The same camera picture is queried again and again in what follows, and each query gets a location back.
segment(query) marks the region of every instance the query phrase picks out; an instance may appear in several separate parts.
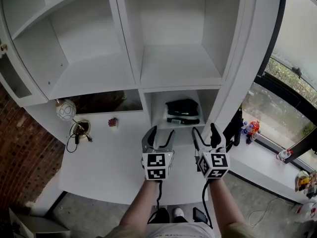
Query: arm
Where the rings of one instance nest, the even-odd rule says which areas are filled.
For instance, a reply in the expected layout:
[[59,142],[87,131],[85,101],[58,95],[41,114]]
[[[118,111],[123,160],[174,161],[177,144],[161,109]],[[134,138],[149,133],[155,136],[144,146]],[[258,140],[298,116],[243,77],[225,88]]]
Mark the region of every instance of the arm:
[[158,183],[153,180],[144,181],[139,193],[120,221],[120,226],[133,227],[143,236],[150,217]]
[[214,180],[210,184],[210,191],[221,235],[230,224],[244,223],[242,213],[223,179]]

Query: cabinet door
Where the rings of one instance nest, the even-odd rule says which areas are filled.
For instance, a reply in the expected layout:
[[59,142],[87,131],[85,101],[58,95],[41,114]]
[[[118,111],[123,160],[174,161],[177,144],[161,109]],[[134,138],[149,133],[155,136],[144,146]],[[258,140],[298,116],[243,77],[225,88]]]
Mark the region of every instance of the cabinet door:
[[0,42],[0,82],[7,92],[20,107],[46,103],[48,99],[32,79],[14,47],[2,7],[0,8]]

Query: window frame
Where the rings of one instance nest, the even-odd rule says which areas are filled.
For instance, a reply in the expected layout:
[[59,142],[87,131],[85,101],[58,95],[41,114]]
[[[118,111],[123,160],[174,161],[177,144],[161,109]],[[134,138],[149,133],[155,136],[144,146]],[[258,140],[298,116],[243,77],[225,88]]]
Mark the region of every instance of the window frame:
[[[317,137],[317,109],[290,86],[275,78],[274,76],[270,75],[269,73],[265,72],[265,68],[269,62],[269,59],[274,59],[291,70],[290,67],[282,63],[280,60],[272,57],[272,52],[279,34],[280,27],[282,25],[285,5],[286,0],[280,0],[279,10],[272,38],[254,82],[269,90],[270,92],[274,93],[287,103],[289,103],[299,112],[301,112],[304,116],[306,116],[307,119],[309,119],[316,126],[316,128],[310,134],[304,137],[301,141],[299,141],[297,144],[293,146],[290,146],[290,149],[294,150],[294,154],[285,160],[285,163],[291,163],[297,168],[310,173],[314,169],[310,167],[308,164],[298,159],[298,157],[305,154],[308,151],[307,148],[311,147],[311,145],[314,144],[314,139],[316,139]],[[255,141],[274,153],[279,153],[280,151],[284,150],[284,148],[274,143],[273,141],[267,139],[263,135],[260,135]]]

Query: window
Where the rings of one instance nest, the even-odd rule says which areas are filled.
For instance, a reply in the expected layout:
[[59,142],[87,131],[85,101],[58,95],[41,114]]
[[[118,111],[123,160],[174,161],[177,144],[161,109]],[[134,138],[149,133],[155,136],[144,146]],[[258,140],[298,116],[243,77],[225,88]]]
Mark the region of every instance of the window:
[[253,83],[242,103],[244,121],[260,121],[261,134],[283,148],[308,135],[315,125],[286,101]]
[[288,67],[270,58],[265,72],[287,84],[317,108],[317,91]]
[[311,172],[317,169],[317,4],[280,0],[272,38],[242,104],[244,119],[260,121],[259,143]]
[[[301,106],[305,100],[311,104],[310,109]],[[311,114],[307,111],[314,110],[314,116],[316,108],[317,91],[291,69],[272,58],[264,74],[255,79],[242,103],[244,120],[260,121],[262,137],[259,141],[267,142],[268,139],[276,145],[277,151],[300,145],[314,131],[315,124],[303,113]],[[295,164],[317,169],[317,155],[312,149],[301,152],[298,159]]]

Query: window sill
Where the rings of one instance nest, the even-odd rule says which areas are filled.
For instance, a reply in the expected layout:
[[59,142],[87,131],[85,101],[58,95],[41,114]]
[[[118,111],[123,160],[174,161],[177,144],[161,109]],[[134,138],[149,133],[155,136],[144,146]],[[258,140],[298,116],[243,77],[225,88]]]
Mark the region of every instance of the window sill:
[[295,192],[295,177],[299,169],[277,160],[275,154],[256,142],[247,145],[245,139],[241,136],[240,144],[229,151],[230,170],[285,198],[298,203],[307,202],[307,197]]

